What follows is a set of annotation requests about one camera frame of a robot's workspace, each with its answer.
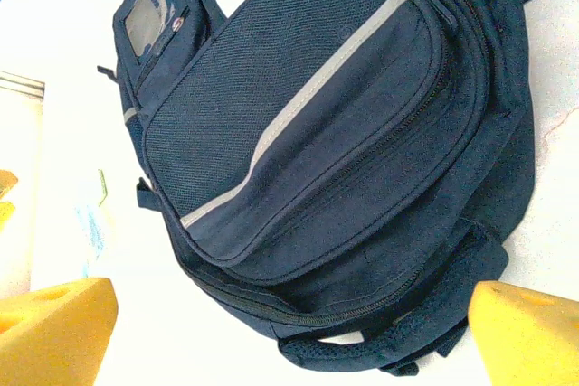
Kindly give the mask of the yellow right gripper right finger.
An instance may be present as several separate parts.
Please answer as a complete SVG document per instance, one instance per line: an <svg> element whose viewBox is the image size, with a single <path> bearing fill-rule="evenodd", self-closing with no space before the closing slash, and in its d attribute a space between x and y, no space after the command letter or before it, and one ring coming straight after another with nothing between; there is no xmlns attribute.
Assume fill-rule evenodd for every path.
<svg viewBox="0 0 579 386"><path fill-rule="evenodd" d="M576 385L578 303L499 281L481 281L468 311L493 385Z"/></svg>

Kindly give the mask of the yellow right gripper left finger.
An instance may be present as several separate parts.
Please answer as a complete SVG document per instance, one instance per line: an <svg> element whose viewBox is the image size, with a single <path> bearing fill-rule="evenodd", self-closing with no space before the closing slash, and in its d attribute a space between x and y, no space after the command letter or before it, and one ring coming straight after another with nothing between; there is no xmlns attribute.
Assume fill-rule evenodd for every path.
<svg viewBox="0 0 579 386"><path fill-rule="evenodd" d="M3 385L92 385L119 305L109 278L83 278L1 301Z"/></svg>

